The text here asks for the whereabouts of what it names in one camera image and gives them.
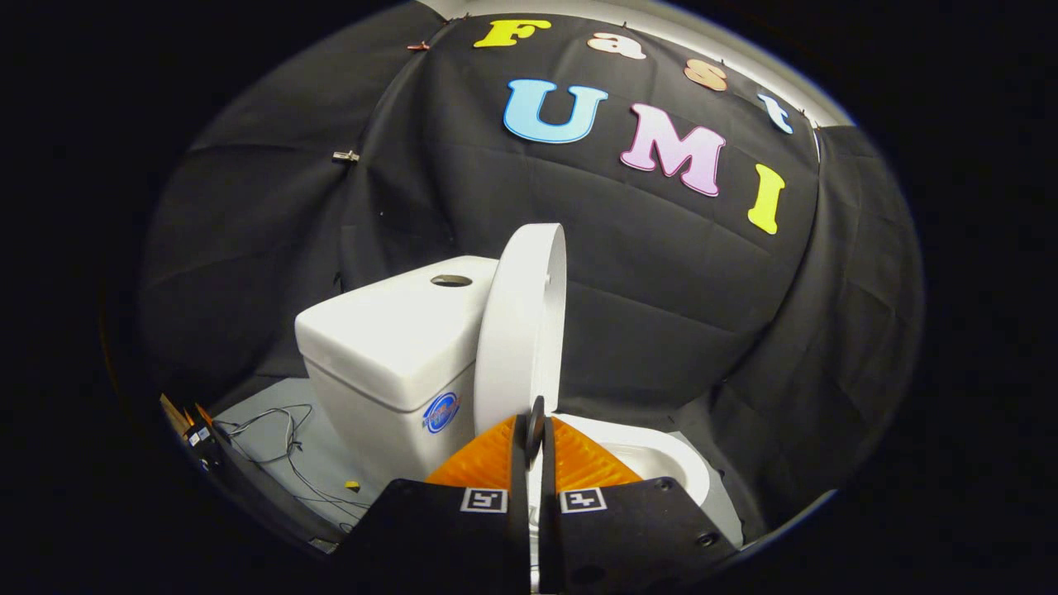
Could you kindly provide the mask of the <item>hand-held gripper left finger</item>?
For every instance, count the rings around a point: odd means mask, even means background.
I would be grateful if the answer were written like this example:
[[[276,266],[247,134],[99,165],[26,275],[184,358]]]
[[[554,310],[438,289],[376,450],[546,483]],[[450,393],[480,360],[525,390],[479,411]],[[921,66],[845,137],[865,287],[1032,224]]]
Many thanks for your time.
[[[510,416],[426,482],[394,479],[336,549],[336,592],[529,593],[526,437]]]

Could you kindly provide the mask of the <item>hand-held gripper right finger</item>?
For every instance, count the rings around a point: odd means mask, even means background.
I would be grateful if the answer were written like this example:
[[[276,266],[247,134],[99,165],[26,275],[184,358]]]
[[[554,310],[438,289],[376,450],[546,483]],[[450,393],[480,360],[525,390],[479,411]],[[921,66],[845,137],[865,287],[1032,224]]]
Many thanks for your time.
[[[539,459],[546,594],[685,594],[738,553],[738,516],[690,445],[637,426],[548,418]]]

